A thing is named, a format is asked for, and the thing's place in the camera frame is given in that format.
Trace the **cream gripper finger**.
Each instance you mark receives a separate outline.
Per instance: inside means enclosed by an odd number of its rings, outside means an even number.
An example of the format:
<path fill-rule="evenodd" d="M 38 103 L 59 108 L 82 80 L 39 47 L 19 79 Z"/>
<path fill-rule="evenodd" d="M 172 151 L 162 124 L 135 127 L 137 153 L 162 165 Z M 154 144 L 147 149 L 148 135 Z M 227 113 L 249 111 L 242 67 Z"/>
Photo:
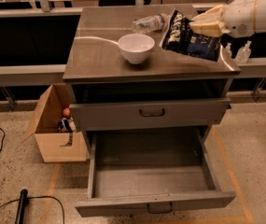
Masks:
<path fill-rule="evenodd" d="M 196 34 L 213 37 L 220 37 L 230 32 L 223 21 L 211 21 L 206 23 L 198 23 L 192 21 L 189 26 L 191 30 Z"/>
<path fill-rule="evenodd" d="M 220 21 L 225 11 L 225 5 L 212 7 L 198 16 L 199 21 Z"/>

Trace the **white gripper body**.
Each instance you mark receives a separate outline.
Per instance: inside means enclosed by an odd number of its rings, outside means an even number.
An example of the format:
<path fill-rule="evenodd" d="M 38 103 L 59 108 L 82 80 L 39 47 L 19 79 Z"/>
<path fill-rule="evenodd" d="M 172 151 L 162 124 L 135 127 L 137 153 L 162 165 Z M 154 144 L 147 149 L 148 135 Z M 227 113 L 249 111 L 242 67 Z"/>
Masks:
<path fill-rule="evenodd" d="M 254 10 L 257 0 L 234 0 L 223 12 L 223 21 L 234 38 L 254 34 Z"/>

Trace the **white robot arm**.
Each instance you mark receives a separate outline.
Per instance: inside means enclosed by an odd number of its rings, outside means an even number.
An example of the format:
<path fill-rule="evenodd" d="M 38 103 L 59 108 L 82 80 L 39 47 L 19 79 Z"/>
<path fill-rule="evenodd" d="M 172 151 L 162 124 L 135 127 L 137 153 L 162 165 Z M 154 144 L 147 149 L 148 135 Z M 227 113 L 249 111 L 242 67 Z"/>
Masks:
<path fill-rule="evenodd" d="M 195 16 L 189 23 L 196 34 L 234 38 L 266 33 L 266 0 L 234 0 Z"/>

